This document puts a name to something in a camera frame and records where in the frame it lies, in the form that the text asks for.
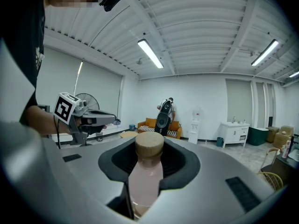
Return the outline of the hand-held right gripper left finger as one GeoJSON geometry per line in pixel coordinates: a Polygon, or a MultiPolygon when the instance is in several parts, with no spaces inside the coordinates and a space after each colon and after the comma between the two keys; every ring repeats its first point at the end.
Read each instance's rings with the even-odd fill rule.
{"type": "Polygon", "coordinates": [[[53,140],[18,122],[0,122],[0,194],[20,224],[134,224],[79,184],[53,140]]]}

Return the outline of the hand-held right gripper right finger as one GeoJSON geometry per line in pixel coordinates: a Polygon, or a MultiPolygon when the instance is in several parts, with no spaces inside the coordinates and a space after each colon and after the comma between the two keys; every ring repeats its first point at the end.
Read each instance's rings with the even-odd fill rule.
{"type": "Polygon", "coordinates": [[[164,178],[142,224],[250,224],[274,190],[230,155],[184,140],[165,139],[164,178]]]}

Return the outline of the small round wooden ball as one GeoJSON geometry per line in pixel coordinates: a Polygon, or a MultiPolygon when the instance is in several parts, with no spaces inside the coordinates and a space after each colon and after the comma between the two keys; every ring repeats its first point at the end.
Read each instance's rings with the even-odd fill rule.
{"type": "Polygon", "coordinates": [[[128,187],[136,219],[141,218],[158,198],[163,179],[161,155],[164,137],[156,132],[143,132],[135,138],[137,163],[129,175],[128,187]]]}

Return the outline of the person's left forearm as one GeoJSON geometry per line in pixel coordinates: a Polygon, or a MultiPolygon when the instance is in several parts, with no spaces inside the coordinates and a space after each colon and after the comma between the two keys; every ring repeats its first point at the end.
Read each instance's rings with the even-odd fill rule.
{"type": "Polygon", "coordinates": [[[58,124],[58,119],[54,115],[36,105],[26,109],[24,115],[28,126],[35,129],[42,136],[57,133],[71,134],[66,124],[58,124]]]}

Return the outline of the person's left hand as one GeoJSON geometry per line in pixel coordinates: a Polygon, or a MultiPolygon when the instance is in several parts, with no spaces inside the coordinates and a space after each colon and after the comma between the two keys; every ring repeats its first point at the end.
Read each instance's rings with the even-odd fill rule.
{"type": "Polygon", "coordinates": [[[107,125],[100,125],[96,118],[81,118],[80,121],[81,124],[78,126],[78,130],[88,135],[100,133],[102,129],[107,128],[107,125]]]}

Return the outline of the striped seat cushion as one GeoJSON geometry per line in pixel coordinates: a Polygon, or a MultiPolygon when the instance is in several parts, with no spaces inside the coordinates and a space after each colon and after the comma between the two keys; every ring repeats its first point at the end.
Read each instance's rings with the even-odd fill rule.
{"type": "MultiPolygon", "coordinates": [[[[147,132],[147,131],[149,131],[149,132],[153,132],[155,130],[155,128],[154,127],[149,127],[149,126],[146,126],[146,125],[144,125],[144,126],[140,126],[139,128],[138,128],[138,132],[147,132]]],[[[168,130],[168,133],[167,133],[167,135],[168,136],[178,136],[178,135],[180,135],[181,134],[181,131],[182,131],[182,128],[181,127],[179,127],[178,128],[178,130],[168,130]]]]}

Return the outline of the white water dispenser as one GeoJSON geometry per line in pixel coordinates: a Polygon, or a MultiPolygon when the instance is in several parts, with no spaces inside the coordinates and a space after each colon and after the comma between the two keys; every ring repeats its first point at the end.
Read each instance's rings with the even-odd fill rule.
{"type": "Polygon", "coordinates": [[[203,111],[200,106],[194,106],[188,131],[188,142],[197,144],[201,123],[203,121],[203,111]]]}

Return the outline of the white vanity cabinet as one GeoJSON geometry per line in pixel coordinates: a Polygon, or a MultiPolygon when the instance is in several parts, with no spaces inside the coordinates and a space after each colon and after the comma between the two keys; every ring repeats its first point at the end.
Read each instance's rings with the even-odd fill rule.
{"type": "Polygon", "coordinates": [[[249,124],[241,122],[221,122],[219,137],[223,138],[222,148],[227,144],[242,144],[245,147],[249,124]]]}

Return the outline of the orange sofa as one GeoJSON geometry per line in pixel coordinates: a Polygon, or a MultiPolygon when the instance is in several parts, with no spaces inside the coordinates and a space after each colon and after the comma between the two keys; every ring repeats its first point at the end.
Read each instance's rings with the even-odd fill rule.
{"type": "MultiPolygon", "coordinates": [[[[144,122],[140,122],[137,124],[137,132],[138,133],[147,132],[147,131],[153,132],[155,130],[156,121],[157,119],[146,118],[144,122]]],[[[180,123],[178,121],[173,121],[172,123],[170,123],[167,137],[180,139],[181,134],[182,134],[182,127],[180,123]]]]}

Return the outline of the dark green bathtub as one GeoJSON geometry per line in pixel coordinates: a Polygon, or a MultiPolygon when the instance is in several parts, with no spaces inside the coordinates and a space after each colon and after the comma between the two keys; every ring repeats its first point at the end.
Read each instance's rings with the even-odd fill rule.
{"type": "Polygon", "coordinates": [[[266,142],[269,130],[266,128],[249,127],[247,142],[253,146],[259,146],[266,142]]]}

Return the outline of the curved back metal chair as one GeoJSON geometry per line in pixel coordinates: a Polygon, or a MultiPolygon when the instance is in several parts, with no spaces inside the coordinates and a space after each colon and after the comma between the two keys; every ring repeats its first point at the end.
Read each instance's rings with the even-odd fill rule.
{"type": "Polygon", "coordinates": [[[281,153],[281,149],[280,148],[276,148],[276,147],[272,147],[272,148],[268,149],[267,152],[266,152],[266,154],[265,154],[265,157],[263,159],[263,162],[262,162],[262,165],[260,167],[260,170],[262,170],[262,168],[264,167],[264,164],[265,164],[265,162],[266,162],[266,160],[267,160],[267,158],[268,158],[268,156],[269,156],[270,153],[274,153],[273,160],[272,160],[272,163],[271,163],[271,164],[273,164],[276,156],[281,153]]]}

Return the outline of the small cardboard box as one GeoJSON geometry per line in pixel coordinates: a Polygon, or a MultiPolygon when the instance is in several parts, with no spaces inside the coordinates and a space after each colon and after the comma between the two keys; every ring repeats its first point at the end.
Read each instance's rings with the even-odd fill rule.
{"type": "Polygon", "coordinates": [[[275,139],[275,135],[276,135],[276,133],[279,132],[280,128],[271,126],[271,127],[267,127],[266,129],[269,130],[266,141],[269,143],[273,143],[274,139],[275,139]]]}

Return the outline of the pink pump bottle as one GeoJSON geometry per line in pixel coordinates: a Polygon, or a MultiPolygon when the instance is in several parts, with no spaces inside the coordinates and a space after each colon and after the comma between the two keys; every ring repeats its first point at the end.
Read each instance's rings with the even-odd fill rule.
{"type": "Polygon", "coordinates": [[[283,153],[282,153],[282,158],[284,158],[284,159],[287,158],[288,153],[289,153],[290,145],[291,145],[291,140],[289,139],[289,140],[286,142],[285,146],[284,146],[283,153]]]}

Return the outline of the large cardboard box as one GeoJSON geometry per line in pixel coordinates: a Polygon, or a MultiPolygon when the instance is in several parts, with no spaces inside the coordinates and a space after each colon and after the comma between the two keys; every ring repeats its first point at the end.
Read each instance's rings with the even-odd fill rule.
{"type": "Polygon", "coordinates": [[[282,148],[287,143],[290,137],[294,134],[294,128],[292,126],[282,126],[280,130],[275,134],[273,146],[276,148],[282,148]]]}

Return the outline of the person's black shirt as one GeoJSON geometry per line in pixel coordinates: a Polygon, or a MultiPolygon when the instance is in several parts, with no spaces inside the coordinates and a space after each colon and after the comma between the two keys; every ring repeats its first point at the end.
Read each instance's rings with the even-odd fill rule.
{"type": "Polygon", "coordinates": [[[44,55],[44,0],[0,0],[0,37],[36,87],[44,55]]]}

